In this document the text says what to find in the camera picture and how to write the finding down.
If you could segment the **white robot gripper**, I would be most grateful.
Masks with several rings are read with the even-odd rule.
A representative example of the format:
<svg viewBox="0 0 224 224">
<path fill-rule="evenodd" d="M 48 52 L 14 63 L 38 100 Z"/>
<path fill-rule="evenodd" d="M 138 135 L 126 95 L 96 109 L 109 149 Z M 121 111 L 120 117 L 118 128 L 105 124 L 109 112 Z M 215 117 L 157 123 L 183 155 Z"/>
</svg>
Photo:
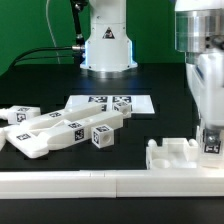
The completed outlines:
<svg viewBox="0 0 224 224">
<path fill-rule="evenodd" d="M 218 144 L 221 131 L 217 129 L 224 129 L 224 53 L 200 54 L 195 64 L 186 64 L 186 74 L 200 117 L 208 128 L 204 130 L 204 142 Z"/>
</svg>

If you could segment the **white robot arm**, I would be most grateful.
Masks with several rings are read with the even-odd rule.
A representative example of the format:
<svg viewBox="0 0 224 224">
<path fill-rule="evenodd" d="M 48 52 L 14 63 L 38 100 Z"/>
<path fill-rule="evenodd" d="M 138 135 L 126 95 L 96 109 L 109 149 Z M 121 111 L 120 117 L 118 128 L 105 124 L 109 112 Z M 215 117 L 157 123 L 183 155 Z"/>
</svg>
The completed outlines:
<svg viewBox="0 0 224 224">
<path fill-rule="evenodd" d="M 138 61 L 169 61 L 175 38 L 206 144 L 224 131 L 224 0 L 71 0 L 73 16 L 90 6 L 90 35 L 77 34 L 80 68 L 100 77 L 135 69 Z"/>
</svg>

